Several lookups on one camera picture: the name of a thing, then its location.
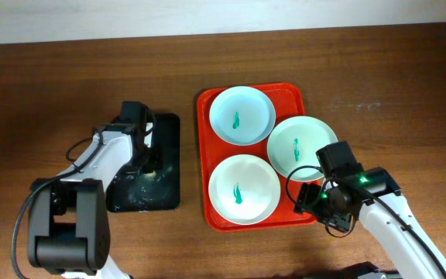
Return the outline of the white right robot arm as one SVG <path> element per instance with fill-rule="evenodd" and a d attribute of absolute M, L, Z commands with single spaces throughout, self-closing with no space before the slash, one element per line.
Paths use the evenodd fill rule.
<path fill-rule="evenodd" d="M 446 278 L 446 259 L 410 210 L 400 186 L 381 167 L 364 170 L 361 164 L 328 169 L 321 186 L 304 183 L 293 198 L 297 214 L 306 212 L 338 238 L 362 225 L 379 242 L 403 278 Z"/>

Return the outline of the white plate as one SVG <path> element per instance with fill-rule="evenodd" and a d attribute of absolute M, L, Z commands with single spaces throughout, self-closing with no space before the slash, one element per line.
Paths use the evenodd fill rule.
<path fill-rule="evenodd" d="M 276 210 L 281 196 L 280 179 L 263 159 L 234 155 L 213 170 L 208 194 L 223 219 L 242 226 L 255 225 Z"/>

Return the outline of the light green plate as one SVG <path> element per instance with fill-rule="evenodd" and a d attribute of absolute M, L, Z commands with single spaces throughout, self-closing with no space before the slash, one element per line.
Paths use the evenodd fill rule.
<path fill-rule="evenodd" d="M 338 142 L 330 126 L 310 116 L 294 116 L 282 121 L 270 133 L 267 155 L 273 168 L 285 178 L 304 165 L 319 167 L 316 152 L 331 143 Z M 313 168 L 295 172 L 291 180 L 308 182 L 324 175 Z"/>

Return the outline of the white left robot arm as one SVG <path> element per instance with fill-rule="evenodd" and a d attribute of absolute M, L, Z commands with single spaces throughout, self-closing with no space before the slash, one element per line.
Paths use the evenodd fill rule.
<path fill-rule="evenodd" d="M 94 129 L 89 147 L 64 171 L 39 178 L 22 212 L 29 214 L 33 267 L 64 278 L 127 278 L 110 255 L 106 191 L 122 171 L 148 160 L 154 123 Z"/>

